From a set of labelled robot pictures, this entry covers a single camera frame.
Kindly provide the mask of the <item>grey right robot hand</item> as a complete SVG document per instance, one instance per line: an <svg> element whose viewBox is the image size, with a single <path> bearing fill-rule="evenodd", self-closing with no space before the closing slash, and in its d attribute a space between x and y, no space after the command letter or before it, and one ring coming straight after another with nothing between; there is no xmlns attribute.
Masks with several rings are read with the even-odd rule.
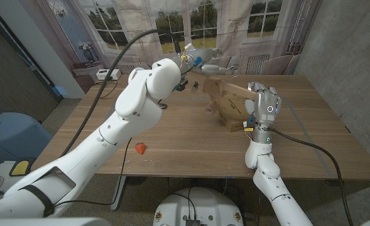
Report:
<svg viewBox="0 0 370 226"><path fill-rule="evenodd" d="M281 110L281 97L274 87L249 82L248 90L256 92L255 100L245 99L246 112L258 123L272 124Z"/></svg>

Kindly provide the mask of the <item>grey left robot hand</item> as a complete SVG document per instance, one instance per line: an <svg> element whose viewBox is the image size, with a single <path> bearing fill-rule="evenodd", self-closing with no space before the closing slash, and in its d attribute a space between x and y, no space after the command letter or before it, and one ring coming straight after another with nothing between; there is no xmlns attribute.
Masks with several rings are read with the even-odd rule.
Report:
<svg viewBox="0 0 370 226"><path fill-rule="evenodd" d="M179 56L178 66L181 75L197 72L204 75L231 75L239 70L238 57L232 56L226 67L210 63L216 60L219 48L190 48L187 46Z"/></svg>

